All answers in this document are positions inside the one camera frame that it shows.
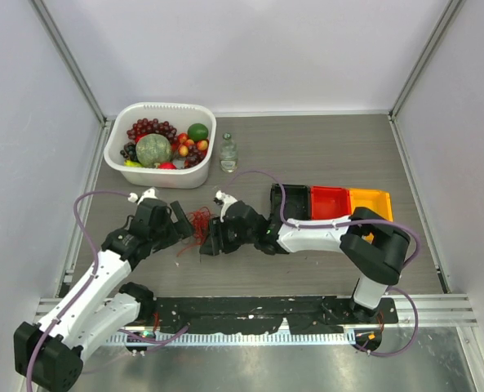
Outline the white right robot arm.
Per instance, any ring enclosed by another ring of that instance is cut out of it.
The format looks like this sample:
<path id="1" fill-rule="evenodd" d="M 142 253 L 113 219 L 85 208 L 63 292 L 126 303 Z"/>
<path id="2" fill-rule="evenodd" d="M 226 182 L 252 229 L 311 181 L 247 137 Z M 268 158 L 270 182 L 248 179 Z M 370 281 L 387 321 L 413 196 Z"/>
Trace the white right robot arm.
<path id="1" fill-rule="evenodd" d="M 367 207 L 332 220 L 297 220 L 286 219 L 280 212 L 265 218 L 237 201 L 222 207 L 220 216 L 209 221 L 199 252 L 218 256 L 250 244 L 270 256 L 303 251 L 342 253 L 361 273 L 349 313 L 365 323 L 375 319 L 383 294 L 399 282 L 410 243 L 405 229 Z"/>

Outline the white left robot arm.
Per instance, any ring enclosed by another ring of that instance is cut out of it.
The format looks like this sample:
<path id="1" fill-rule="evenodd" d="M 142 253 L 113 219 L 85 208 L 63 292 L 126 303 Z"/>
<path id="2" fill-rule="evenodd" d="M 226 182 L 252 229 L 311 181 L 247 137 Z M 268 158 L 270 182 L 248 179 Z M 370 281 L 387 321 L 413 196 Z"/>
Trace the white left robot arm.
<path id="1" fill-rule="evenodd" d="M 146 287 L 128 284 L 105 299 L 141 261 L 192 236 L 193 225 L 179 202 L 165 203 L 153 189 L 129 199 L 135 214 L 106 236 L 69 293 L 37 323 L 16 329 L 15 367 L 26 390 L 70 390 L 107 338 L 128 323 L 144 326 L 153 319 L 154 294 Z"/>

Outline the red apple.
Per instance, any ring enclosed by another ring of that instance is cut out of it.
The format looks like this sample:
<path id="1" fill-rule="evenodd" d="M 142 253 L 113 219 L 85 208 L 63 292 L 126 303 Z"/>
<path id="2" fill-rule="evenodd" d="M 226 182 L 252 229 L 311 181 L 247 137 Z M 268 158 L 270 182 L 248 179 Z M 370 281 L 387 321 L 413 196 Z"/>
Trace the red apple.
<path id="1" fill-rule="evenodd" d="M 164 170 L 175 170 L 176 169 L 176 166 L 172 162 L 165 162 L 165 163 L 161 163 L 158 166 L 158 168 L 159 169 L 164 169 Z"/>

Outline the green melon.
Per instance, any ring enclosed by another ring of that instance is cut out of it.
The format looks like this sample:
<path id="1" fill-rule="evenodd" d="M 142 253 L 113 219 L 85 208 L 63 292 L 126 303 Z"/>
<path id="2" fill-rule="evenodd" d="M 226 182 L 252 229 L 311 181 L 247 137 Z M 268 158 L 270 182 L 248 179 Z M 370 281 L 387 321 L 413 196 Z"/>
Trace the green melon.
<path id="1" fill-rule="evenodd" d="M 172 159 L 171 143 L 164 136 L 149 134 L 135 146 L 136 156 L 143 167 L 154 168 Z"/>

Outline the peach fruit cluster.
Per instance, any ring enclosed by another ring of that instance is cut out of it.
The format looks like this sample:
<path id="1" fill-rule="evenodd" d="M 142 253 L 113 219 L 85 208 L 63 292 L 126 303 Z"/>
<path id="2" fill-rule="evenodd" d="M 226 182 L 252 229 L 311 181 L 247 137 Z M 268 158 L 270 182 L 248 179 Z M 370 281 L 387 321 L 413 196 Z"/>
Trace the peach fruit cluster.
<path id="1" fill-rule="evenodd" d="M 203 139 L 194 141 L 187 133 L 181 133 L 177 137 L 178 146 L 176 153 L 180 158 L 187 158 L 197 155 L 199 158 L 206 156 L 209 147 L 209 140 Z"/>

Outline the clear glass bottle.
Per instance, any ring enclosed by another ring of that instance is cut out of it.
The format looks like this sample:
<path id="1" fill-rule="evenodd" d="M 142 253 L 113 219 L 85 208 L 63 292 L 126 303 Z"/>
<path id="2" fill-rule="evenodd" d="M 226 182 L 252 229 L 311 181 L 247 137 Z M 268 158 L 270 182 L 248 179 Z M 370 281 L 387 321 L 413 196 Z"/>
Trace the clear glass bottle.
<path id="1" fill-rule="evenodd" d="M 222 135 L 220 167 L 224 172 L 235 172 L 238 168 L 238 147 L 232 135 L 228 132 Z"/>

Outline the black plastic bin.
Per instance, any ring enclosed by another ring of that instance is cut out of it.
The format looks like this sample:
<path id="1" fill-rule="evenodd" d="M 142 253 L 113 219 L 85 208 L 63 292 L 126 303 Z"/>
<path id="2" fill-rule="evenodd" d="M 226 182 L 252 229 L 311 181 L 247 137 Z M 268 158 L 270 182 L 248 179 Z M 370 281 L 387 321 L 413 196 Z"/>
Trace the black plastic bin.
<path id="1" fill-rule="evenodd" d="M 307 185 L 284 185 L 286 203 L 283 215 L 286 219 L 301 221 L 311 219 L 311 188 Z M 282 191 L 279 184 L 272 184 L 270 189 L 270 218 L 280 220 Z"/>

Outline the green lime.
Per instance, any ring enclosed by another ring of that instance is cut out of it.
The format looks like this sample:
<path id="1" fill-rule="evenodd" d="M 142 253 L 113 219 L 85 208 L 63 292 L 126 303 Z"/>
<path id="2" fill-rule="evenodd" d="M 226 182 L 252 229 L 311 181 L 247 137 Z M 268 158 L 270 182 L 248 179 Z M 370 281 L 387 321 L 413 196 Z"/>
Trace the green lime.
<path id="1" fill-rule="evenodd" d="M 194 123 L 188 128 L 187 135 L 190 140 L 199 142 L 209 137 L 209 130 L 202 123 Z"/>

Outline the red grape bunch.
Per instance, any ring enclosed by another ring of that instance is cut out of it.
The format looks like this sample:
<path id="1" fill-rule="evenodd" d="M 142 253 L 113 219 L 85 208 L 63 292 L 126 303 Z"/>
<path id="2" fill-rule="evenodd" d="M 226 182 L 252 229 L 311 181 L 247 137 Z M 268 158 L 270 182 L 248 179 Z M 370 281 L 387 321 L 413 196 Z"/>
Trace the red grape bunch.
<path id="1" fill-rule="evenodd" d="M 157 118 L 140 118 L 136 120 L 127 130 L 129 140 L 137 143 L 141 137 L 149 134 L 164 136 L 171 143 L 177 141 L 177 130 L 168 121 L 161 121 Z"/>

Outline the white plastic basket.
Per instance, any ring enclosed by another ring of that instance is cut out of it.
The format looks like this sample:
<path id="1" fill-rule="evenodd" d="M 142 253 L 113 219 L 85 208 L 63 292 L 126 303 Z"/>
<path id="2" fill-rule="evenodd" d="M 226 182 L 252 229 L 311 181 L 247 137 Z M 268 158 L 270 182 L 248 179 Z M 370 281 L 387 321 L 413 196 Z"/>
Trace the white plastic basket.
<path id="1" fill-rule="evenodd" d="M 193 189 L 209 171 L 216 118 L 200 105 L 133 104 L 118 115 L 104 160 L 133 185 Z"/>

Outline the red plastic bin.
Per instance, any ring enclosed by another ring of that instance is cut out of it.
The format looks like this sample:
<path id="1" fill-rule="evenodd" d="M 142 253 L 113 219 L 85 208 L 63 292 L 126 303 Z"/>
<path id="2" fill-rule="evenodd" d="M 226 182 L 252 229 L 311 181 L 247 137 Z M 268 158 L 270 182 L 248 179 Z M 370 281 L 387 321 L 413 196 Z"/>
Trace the red plastic bin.
<path id="1" fill-rule="evenodd" d="M 351 214 L 349 191 L 345 188 L 313 186 L 310 196 L 312 220 L 328 220 Z"/>

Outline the orange plastic bin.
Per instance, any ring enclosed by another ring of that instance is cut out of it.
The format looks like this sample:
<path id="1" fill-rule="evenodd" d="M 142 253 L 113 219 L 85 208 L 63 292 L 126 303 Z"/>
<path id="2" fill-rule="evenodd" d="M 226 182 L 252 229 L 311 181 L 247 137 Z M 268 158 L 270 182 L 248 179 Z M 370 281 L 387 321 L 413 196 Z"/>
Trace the orange plastic bin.
<path id="1" fill-rule="evenodd" d="M 351 212 L 357 207 L 366 207 L 386 219 L 393 221 L 390 193 L 377 189 L 349 189 Z"/>

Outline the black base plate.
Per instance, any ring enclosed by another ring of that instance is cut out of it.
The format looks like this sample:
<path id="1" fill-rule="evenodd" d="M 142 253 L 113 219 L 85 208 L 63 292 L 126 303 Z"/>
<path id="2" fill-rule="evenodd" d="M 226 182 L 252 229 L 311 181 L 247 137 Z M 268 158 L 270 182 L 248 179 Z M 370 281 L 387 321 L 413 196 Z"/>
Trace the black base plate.
<path id="1" fill-rule="evenodd" d="M 344 326 L 396 324 L 394 301 L 383 298 L 366 310 L 338 296 L 159 297 L 139 319 L 162 333 L 274 334 L 287 322 L 293 335 L 338 333 Z"/>

